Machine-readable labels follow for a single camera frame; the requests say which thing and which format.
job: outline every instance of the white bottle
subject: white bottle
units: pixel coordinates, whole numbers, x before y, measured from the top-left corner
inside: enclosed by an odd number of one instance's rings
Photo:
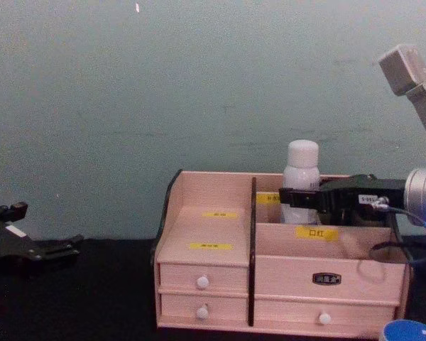
[[[320,173],[317,169],[319,146],[308,140],[289,143],[288,164],[284,170],[284,188],[319,190]],[[285,224],[317,224],[317,211],[281,205],[281,222]]]

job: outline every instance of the black table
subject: black table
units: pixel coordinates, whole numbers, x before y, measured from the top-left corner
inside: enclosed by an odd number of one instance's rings
[[[0,276],[0,341],[328,340],[153,328],[151,240],[94,240],[72,268],[31,279]],[[426,275],[418,273],[408,317],[426,323]]]

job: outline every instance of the teal wall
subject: teal wall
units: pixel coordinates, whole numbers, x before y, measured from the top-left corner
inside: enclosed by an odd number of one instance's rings
[[[426,1],[0,1],[0,201],[35,238],[149,238],[179,168],[404,178],[426,133],[380,54]]]

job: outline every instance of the drawer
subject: drawer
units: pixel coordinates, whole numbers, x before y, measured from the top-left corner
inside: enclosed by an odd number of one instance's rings
[[[248,269],[222,266],[160,265],[161,288],[248,292]]]
[[[196,318],[199,322],[208,320],[241,320],[247,317],[246,298],[203,297],[188,295],[162,295],[161,311],[163,316],[177,316],[181,318]]]
[[[404,264],[369,260],[256,257],[256,294],[388,302],[398,305]],[[315,274],[339,274],[336,285],[314,283]]]
[[[319,326],[365,325],[380,330],[394,312],[394,307],[256,300],[254,318]]]

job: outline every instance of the white bottle cap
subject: white bottle cap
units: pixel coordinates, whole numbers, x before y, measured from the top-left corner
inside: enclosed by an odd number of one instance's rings
[[[319,145],[313,141],[296,140],[289,143],[288,165],[296,168],[316,167]]]

